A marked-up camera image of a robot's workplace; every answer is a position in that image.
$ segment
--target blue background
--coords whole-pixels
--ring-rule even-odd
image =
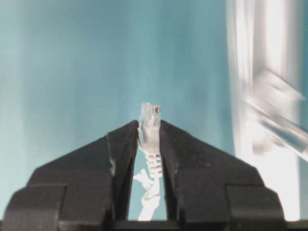
[[[224,0],[0,6],[0,218],[37,166],[139,119],[141,102],[161,105],[162,119],[234,154]],[[303,108],[307,122],[307,102]],[[146,167],[141,153],[135,166]],[[144,189],[134,189],[136,219]],[[154,215],[165,216],[163,207]]]

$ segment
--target white cable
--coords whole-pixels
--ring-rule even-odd
[[[160,107],[150,103],[142,103],[138,128],[138,146],[145,154],[150,177],[154,180],[149,179],[144,169],[133,177],[135,180],[140,181],[147,190],[141,199],[143,209],[138,220],[151,220],[155,209],[159,206],[159,178],[162,177],[159,127]]]

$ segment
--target teal backdrop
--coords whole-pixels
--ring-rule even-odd
[[[139,119],[141,102],[234,154],[229,95],[225,0],[0,0],[0,219],[36,167]]]

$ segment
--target clear plastic connector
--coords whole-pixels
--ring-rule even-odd
[[[141,103],[139,128],[152,128],[160,126],[160,106],[150,103]]]

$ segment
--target blurred white object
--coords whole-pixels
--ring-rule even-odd
[[[279,145],[308,161],[308,134],[280,115],[285,105],[302,99],[301,93],[270,71],[255,78],[252,94],[246,100],[251,105],[248,116],[262,131],[253,136],[255,154]]]
[[[146,171],[133,178],[142,183],[147,190],[141,199],[143,209],[138,220],[151,220],[155,209],[159,206],[159,178],[162,177],[162,164],[159,151],[159,128],[160,128],[160,106],[150,103],[141,104],[141,116],[138,128],[138,145],[144,152],[150,172],[149,179]]]
[[[280,197],[286,220],[300,218],[298,156],[303,20],[300,1],[227,0],[228,60],[235,154]]]

